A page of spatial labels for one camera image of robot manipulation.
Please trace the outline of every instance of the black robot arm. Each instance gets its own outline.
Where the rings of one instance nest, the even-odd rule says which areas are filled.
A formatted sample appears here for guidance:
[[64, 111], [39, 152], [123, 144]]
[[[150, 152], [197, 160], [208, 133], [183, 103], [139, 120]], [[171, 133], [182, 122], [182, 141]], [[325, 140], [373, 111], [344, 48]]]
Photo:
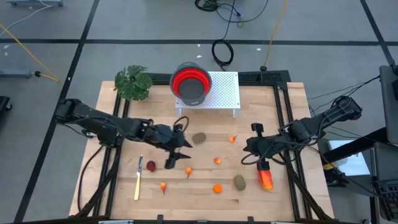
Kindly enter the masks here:
[[274, 136], [262, 137], [262, 124], [254, 123], [252, 130], [257, 132], [257, 137], [247, 139], [247, 146], [243, 150], [269, 159], [284, 149], [301, 150], [310, 144], [314, 136], [317, 140], [322, 138], [325, 128], [338, 121], [356, 120], [361, 117], [361, 113], [362, 108], [352, 98], [341, 96], [333, 102], [330, 109], [313, 118], [295, 120], [281, 127], [279, 134]]
[[192, 147], [184, 137], [182, 124], [174, 123], [173, 127], [156, 124], [151, 119], [118, 118], [90, 108], [80, 100], [67, 99], [59, 103], [55, 111], [58, 124], [77, 124], [95, 133], [99, 143], [106, 147], [118, 147], [124, 139], [144, 142], [169, 152], [165, 168], [174, 168], [178, 159], [190, 158], [176, 152], [183, 146]]

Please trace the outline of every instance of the potted plant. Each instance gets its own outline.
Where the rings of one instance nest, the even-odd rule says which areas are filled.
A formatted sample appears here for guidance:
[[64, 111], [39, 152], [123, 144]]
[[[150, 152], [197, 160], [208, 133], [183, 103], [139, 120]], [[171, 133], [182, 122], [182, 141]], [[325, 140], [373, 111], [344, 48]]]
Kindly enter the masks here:
[[149, 88], [152, 86], [151, 77], [145, 73], [146, 67], [130, 65], [124, 68], [114, 79], [114, 90], [126, 100], [146, 100], [149, 96]]

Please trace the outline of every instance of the wooden table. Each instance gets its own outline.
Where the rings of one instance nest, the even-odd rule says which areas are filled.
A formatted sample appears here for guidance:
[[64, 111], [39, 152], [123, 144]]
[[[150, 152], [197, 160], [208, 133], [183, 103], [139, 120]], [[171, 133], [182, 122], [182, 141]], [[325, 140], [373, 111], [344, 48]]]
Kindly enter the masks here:
[[[303, 83], [288, 83], [292, 111], [295, 119], [310, 116]], [[113, 112], [116, 92], [113, 82], [103, 82], [96, 109], [107, 113]], [[247, 220], [253, 216], [255, 221], [294, 221], [290, 199], [287, 173], [284, 166], [270, 161], [274, 189], [271, 192], [262, 190], [257, 180], [256, 166], [244, 166], [240, 160], [247, 153], [242, 149], [246, 139], [255, 136], [251, 123], [264, 125], [264, 136], [277, 133], [279, 124], [275, 107], [275, 96], [272, 87], [241, 86], [241, 112], [236, 119], [226, 110], [185, 110], [184, 115], [190, 118], [186, 138], [192, 142], [192, 135], [204, 132], [207, 140], [194, 148], [183, 148], [182, 153], [192, 159], [177, 161], [174, 169], [165, 170], [164, 162], [168, 154], [150, 145], [125, 141], [123, 144], [118, 179], [113, 200], [111, 218], [113, 219], [150, 219], [155, 220], [163, 214], [165, 220]], [[283, 94], [280, 93], [282, 105]], [[152, 118], [155, 124], [172, 125], [177, 119], [175, 96], [169, 86], [155, 85], [150, 89], [146, 101], [132, 101], [129, 117]], [[230, 136], [238, 135], [234, 144], [228, 141]], [[86, 146], [82, 167], [89, 157], [99, 148], [97, 139], [89, 139]], [[136, 171], [139, 156], [144, 155], [141, 177], [141, 197], [134, 201], [136, 188]], [[104, 151], [98, 154], [88, 166], [83, 179], [82, 205], [92, 196], [98, 186]], [[307, 188], [321, 208], [331, 217], [333, 211], [323, 175], [320, 156], [309, 149], [301, 153]], [[217, 165], [213, 159], [221, 158]], [[157, 171], [149, 172], [146, 163], [155, 161]], [[189, 179], [184, 168], [192, 167]], [[241, 174], [246, 180], [246, 189], [237, 191], [233, 177]], [[160, 183], [167, 183], [163, 195]], [[220, 194], [213, 192], [213, 185], [221, 184]], [[297, 190], [301, 217], [305, 217], [302, 196]], [[103, 195], [103, 206], [108, 191]], [[77, 213], [77, 185], [70, 214]]]

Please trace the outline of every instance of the small orange object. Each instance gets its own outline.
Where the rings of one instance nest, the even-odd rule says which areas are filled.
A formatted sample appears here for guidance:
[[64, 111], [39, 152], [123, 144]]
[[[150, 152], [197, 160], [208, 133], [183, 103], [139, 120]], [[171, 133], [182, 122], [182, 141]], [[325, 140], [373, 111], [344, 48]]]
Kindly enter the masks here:
[[187, 178], [189, 178], [189, 175], [191, 175], [191, 173], [192, 173], [192, 168], [191, 167], [187, 167], [187, 168], [185, 168], [185, 172], [187, 173]]
[[221, 164], [221, 159], [220, 158], [215, 158], [214, 162], [217, 163], [218, 165], [220, 165]]
[[162, 189], [163, 194], [164, 194], [164, 192], [165, 192], [165, 190], [166, 190], [166, 183], [165, 183], [165, 182], [163, 182], [163, 183], [160, 184], [160, 189]]
[[264, 190], [272, 190], [274, 184], [272, 183], [272, 175], [269, 170], [259, 170], [260, 185]]
[[237, 137], [237, 136], [230, 137], [230, 138], [229, 138], [229, 142], [230, 142], [230, 143], [234, 143], [234, 142], [236, 141], [236, 137]]
[[223, 187], [221, 186], [221, 184], [215, 184], [213, 190], [216, 194], [219, 194], [221, 193], [221, 191], [223, 191]]

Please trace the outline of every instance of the wooden knife handle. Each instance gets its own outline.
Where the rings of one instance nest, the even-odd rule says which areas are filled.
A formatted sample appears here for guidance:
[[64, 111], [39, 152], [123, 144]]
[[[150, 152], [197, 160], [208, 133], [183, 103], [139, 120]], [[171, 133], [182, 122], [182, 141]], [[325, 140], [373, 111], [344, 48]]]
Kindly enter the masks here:
[[141, 175], [139, 175], [137, 178], [136, 193], [134, 194], [134, 200], [138, 200], [138, 198], [139, 198], [140, 182], [141, 182]]

